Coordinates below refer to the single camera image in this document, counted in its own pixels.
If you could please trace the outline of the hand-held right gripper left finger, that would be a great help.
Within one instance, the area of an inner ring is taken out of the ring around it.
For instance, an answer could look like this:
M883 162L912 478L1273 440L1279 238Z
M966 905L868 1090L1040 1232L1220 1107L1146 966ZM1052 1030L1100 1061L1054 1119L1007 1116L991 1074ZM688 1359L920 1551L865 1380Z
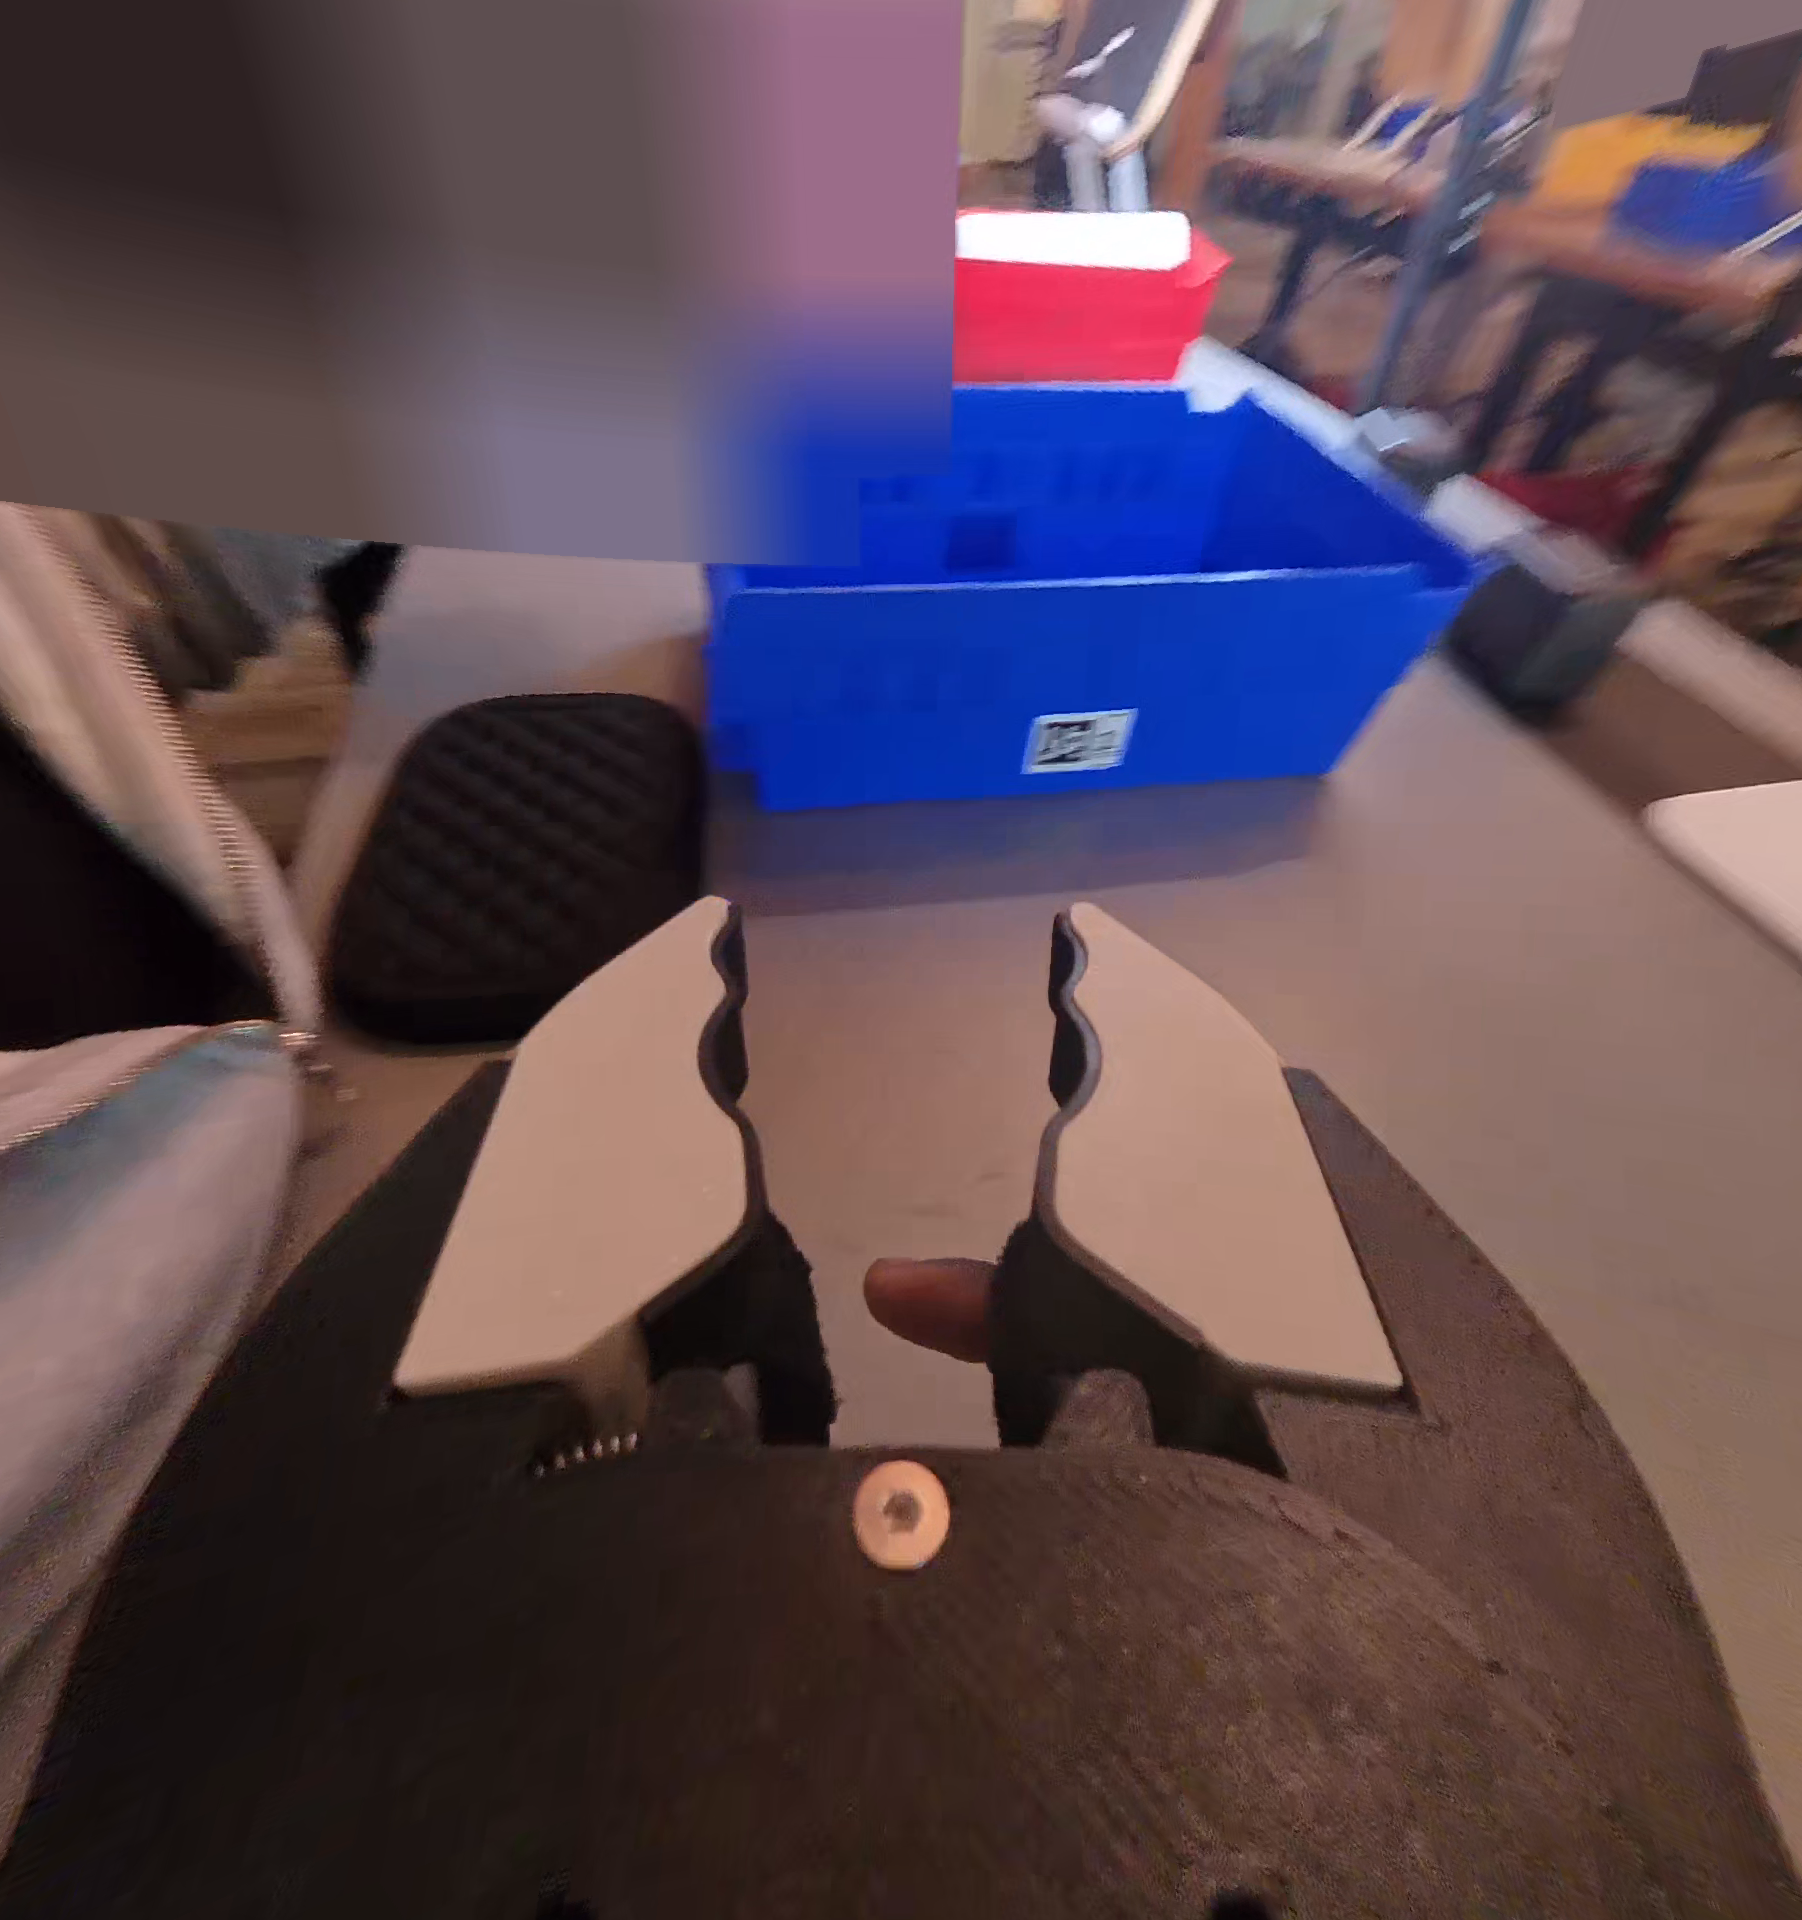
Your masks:
M745 926L705 898L513 1050L396 1363L403 1396L649 1396L649 1324L768 1214L743 1114Z

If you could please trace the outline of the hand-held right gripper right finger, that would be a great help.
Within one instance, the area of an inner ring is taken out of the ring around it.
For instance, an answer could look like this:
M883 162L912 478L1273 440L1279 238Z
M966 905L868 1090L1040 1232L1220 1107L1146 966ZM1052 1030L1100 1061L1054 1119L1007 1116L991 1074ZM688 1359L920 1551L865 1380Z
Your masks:
M1057 917L1033 1217L1107 1302L1252 1386L1399 1396L1404 1363L1280 1057L1107 909Z

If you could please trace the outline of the red plastic bin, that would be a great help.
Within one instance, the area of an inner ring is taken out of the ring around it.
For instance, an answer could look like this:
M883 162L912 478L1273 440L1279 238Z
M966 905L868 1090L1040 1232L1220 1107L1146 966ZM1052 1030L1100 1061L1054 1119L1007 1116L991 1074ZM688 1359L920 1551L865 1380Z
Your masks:
M1195 233L1170 268L960 260L954 265L954 381L1172 385L1204 338L1231 256Z

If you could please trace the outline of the person's left forearm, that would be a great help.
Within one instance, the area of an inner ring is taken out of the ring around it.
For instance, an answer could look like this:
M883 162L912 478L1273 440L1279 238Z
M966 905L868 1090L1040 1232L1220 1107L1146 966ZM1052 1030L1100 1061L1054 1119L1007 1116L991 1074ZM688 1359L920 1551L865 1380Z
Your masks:
M238 1337L301 1119L266 1023L0 1050L0 1691Z

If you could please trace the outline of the person's right hand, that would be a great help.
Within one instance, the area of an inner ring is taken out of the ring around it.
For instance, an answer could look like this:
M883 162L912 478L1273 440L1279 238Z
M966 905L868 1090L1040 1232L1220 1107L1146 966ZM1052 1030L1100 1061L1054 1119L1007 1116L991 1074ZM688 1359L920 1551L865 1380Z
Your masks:
M966 1257L873 1262L863 1298L871 1317L910 1346L988 1366L997 1266Z

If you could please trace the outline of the black quilted wrist pad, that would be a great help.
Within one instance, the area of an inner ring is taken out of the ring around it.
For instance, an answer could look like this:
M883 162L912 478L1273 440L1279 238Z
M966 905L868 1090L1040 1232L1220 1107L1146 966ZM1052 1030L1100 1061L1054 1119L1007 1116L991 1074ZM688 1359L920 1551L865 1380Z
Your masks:
M336 1012L512 1045L702 894L697 727L641 694L513 694L415 737L329 924Z

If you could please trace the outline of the blue plastic bin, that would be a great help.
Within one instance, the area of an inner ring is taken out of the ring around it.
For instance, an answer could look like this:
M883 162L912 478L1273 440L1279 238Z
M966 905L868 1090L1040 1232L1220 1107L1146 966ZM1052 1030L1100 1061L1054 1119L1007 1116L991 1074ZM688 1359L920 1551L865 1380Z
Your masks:
M851 567L707 567L715 766L768 811L1331 774L1480 564L1254 398L964 386Z

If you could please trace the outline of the black floor bin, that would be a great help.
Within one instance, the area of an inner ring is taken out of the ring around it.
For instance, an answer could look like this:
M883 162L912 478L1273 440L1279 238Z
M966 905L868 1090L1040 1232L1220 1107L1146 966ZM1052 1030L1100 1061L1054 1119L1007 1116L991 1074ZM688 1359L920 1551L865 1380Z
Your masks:
M1603 675L1647 592L1500 557L1442 636L1444 659L1516 721L1545 725Z

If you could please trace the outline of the white flat board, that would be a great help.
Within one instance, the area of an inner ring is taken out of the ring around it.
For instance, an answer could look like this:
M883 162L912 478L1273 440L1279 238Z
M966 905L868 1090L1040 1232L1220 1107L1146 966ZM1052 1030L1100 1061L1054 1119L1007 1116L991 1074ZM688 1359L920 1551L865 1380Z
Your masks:
M1802 780L1659 801L1640 824L1802 968Z

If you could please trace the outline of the person's grey hoodie torso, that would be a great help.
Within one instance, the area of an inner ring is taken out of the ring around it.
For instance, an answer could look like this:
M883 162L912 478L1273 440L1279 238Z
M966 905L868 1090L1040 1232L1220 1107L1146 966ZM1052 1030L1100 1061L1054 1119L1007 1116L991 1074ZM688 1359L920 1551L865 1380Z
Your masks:
M285 876L45 512L0 502L0 715L148 874L255 966L290 1050L314 1059L319 962Z

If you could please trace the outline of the wooden table black legs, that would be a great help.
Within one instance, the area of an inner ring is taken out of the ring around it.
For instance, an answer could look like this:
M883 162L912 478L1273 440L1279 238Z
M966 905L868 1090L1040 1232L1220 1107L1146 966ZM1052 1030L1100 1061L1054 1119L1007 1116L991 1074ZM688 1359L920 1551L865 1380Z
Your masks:
M1594 425L1611 372L1642 365L1704 391L1698 419L1634 502L1618 552L1649 561L1730 435L1753 413L1802 417L1802 210L1725 254L1655 247L1611 233L1592 215L1500 207L1480 260L1534 292L1511 348L1488 379L1463 440L1463 470L1483 475L1517 419L1548 352L1588 350L1542 412L1526 475L1561 470Z
M1351 398L1360 413L1410 406L1421 386L1408 370L1412 340L1480 252L1483 219L1449 199L1444 176L1372 149L1226 138L1212 151L1210 179L1237 212L1287 238L1245 355L1297 379L1290 338L1303 304L1327 287L1314 282L1320 256L1334 252L1345 266L1382 263L1395 270L1395 304Z

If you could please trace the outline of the blue yellow crates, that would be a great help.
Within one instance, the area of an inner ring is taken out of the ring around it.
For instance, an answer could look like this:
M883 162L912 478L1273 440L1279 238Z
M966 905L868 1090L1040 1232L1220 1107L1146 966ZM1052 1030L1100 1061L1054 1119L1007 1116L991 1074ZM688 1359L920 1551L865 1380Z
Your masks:
M1697 256L1802 247L1802 193L1767 123L1621 112L1556 133L1533 188L1540 208L1594 215L1609 233Z

